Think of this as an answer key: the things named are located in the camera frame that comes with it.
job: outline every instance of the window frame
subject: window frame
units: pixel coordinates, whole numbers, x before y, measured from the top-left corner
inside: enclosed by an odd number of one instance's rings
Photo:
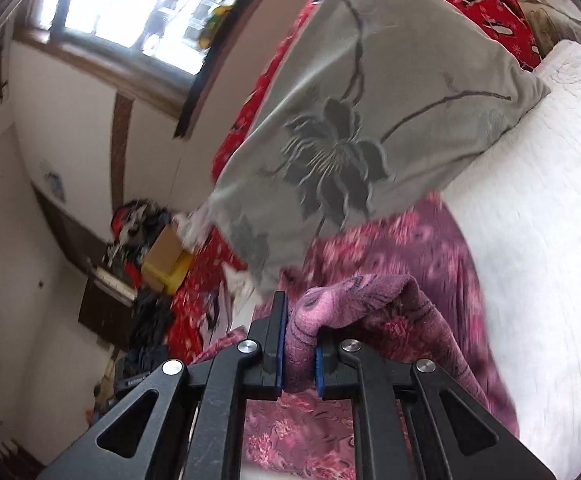
[[[70,3],[58,0],[50,28],[43,30],[33,23],[42,0],[28,0],[17,16],[13,39],[58,57],[178,119],[196,75],[141,50],[67,28]]]

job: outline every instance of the white mattress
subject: white mattress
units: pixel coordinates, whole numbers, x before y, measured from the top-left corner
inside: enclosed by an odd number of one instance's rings
[[[553,92],[444,196],[468,241],[521,440],[557,476],[581,472],[581,46],[535,72]]]

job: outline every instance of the pillowcase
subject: pillowcase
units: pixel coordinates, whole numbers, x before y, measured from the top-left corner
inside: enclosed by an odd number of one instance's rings
[[[323,0],[209,198],[259,290],[448,184],[549,89],[444,0]]]

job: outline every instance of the silver bolt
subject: silver bolt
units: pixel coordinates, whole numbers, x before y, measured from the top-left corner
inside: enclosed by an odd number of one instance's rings
[[[419,361],[417,361],[417,370],[425,374],[434,372],[435,368],[437,368],[437,365],[430,359],[419,359]]]
[[[239,345],[237,345],[238,351],[242,354],[252,354],[257,351],[257,348],[259,348],[259,343],[252,339],[244,339]]]
[[[162,365],[162,371],[166,375],[177,375],[180,371],[182,371],[183,368],[184,365],[182,365],[179,361],[176,361],[175,359],[166,361]]]
[[[347,352],[358,352],[361,349],[361,343],[356,339],[344,339],[341,342],[341,348]]]

